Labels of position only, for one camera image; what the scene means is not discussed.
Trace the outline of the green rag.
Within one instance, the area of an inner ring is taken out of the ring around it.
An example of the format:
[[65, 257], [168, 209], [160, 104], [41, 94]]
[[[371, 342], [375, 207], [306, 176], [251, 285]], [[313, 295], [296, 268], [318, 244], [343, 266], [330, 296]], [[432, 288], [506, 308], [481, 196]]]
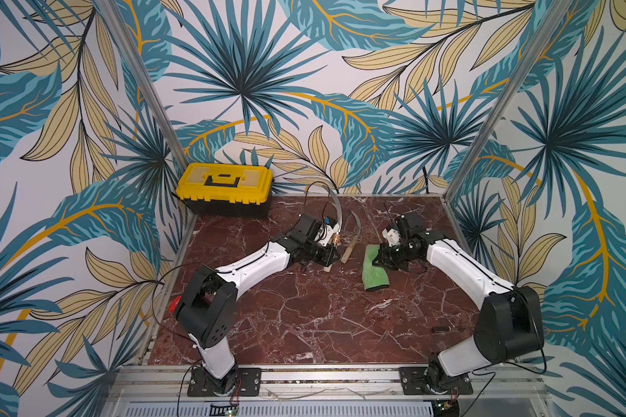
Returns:
[[362, 282], [364, 290], [373, 292], [389, 288], [390, 280], [384, 268], [375, 266], [373, 261], [378, 257], [380, 246], [375, 244], [367, 245], [364, 252]]

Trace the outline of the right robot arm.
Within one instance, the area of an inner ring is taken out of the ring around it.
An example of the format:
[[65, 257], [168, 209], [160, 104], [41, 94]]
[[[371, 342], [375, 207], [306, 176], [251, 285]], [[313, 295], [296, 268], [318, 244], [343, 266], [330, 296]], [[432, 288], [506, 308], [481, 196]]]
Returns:
[[383, 230], [373, 264], [406, 271], [415, 261], [442, 271], [479, 310], [473, 334], [435, 354], [431, 373], [449, 379], [525, 354], [544, 351], [539, 295], [491, 272], [445, 233], [426, 229], [415, 212], [400, 215]]

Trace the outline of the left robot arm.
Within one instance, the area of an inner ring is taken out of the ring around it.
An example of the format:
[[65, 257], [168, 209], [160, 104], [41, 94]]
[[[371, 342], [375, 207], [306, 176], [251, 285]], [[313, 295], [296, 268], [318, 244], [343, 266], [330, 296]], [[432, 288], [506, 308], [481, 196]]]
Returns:
[[170, 312], [200, 353], [205, 373], [222, 389], [236, 379], [236, 360], [227, 338], [236, 302], [298, 262], [329, 267], [338, 261], [336, 239], [342, 228], [339, 218], [303, 214], [256, 252], [217, 269], [201, 265], [195, 270], [184, 293], [170, 304]]

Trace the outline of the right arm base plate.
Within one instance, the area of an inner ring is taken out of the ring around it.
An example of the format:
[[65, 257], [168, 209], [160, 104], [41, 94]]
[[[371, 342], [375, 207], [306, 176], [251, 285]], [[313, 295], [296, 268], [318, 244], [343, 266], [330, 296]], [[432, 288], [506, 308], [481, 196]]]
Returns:
[[471, 379], [467, 374], [448, 376], [437, 367], [398, 368], [399, 380], [404, 395], [472, 394]]

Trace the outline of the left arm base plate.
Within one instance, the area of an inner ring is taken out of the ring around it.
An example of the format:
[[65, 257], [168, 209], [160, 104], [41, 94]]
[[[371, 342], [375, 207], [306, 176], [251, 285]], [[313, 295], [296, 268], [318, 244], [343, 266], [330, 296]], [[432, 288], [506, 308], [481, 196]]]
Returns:
[[257, 397], [262, 383], [261, 368], [231, 369], [224, 378], [214, 377], [205, 368], [195, 368], [191, 372], [191, 382], [187, 388], [189, 397], [230, 396]]

